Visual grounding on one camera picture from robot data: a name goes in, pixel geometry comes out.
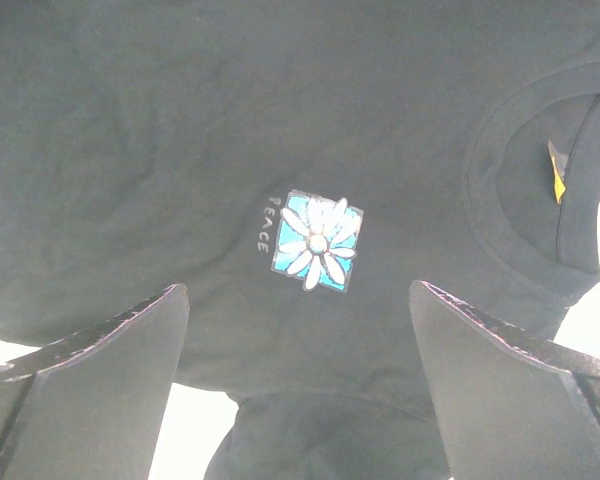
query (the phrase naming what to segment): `t-shirt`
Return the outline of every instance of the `t-shirt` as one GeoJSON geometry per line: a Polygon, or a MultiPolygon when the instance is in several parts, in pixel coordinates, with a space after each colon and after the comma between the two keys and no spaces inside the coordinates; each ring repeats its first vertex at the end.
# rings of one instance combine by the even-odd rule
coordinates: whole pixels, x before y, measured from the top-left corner
{"type": "Polygon", "coordinates": [[[549,338],[599,198],[600,0],[0,2],[0,339],[186,283],[208,480],[446,480],[411,282],[549,338]]]}

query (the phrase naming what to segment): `white background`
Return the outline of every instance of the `white background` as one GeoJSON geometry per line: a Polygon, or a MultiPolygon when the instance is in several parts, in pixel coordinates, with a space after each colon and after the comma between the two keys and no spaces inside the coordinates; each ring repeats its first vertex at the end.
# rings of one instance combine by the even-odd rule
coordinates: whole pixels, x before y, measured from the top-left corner
{"type": "MultiPolygon", "coordinates": [[[[600,253],[600,209],[598,215],[600,253]]],[[[558,343],[600,357],[600,284],[572,308],[558,343]]],[[[35,350],[0,342],[0,362],[35,350]]],[[[222,393],[173,385],[150,480],[201,480],[215,449],[233,425],[235,404],[222,393]]]]}

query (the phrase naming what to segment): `printed graphic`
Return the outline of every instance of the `printed graphic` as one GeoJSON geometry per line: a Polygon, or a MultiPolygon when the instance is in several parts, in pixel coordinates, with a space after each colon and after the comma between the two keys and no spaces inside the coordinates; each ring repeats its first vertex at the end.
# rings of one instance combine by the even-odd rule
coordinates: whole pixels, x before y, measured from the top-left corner
{"type": "Polygon", "coordinates": [[[323,285],[346,292],[363,211],[346,198],[335,202],[294,190],[280,215],[272,270],[303,280],[305,291],[323,285]]]}

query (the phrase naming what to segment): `yellow tag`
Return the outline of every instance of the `yellow tag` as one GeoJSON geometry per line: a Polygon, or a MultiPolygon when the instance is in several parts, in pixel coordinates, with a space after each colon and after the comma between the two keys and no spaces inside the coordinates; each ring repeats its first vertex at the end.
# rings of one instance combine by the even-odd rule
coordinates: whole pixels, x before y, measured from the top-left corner
{"type": "Polygon", "coordinates": [[[562,205],[562,196],[567,191],[567,186],[564,184],[564,169],[569,157],[559,153],[551,140],[549,140],[549,154],[551,155],[551,165],[553,165],[553,190],[556,194],[556,202],[558,205],[562,205]]]}

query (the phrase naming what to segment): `flower center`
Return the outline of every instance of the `flower center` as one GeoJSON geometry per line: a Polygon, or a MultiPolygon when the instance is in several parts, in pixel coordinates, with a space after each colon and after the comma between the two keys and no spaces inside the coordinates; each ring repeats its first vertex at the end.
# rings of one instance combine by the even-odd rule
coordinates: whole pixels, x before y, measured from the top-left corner
{"type": "Polygon", "coordinates": [[[329,248],[329,243],[322,235],[313,235],[309,240],[309,248],[313,253],[324,253],[329,248]]]}

